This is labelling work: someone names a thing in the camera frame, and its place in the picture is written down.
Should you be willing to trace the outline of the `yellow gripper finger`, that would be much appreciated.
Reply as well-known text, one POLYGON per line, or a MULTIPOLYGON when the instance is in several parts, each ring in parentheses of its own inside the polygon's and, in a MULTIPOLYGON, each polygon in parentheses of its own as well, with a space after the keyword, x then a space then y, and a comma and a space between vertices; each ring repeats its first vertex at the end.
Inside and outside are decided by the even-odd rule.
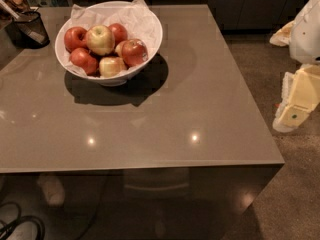
POLYGON ((294 21, 288 22, 286 25, 284 25, 281 29, 279 29, 276 33, 274 33, 269 42, 272 45, 284 47, 288 46, 290 44, 290 36, 291 36, 291 30, 294 26, 294 21))
POLYGON ((273 129, 288 133, 303 124, 320 104, 320 66, 303 64, 295 73, 286 72, 281 97, 273 129))

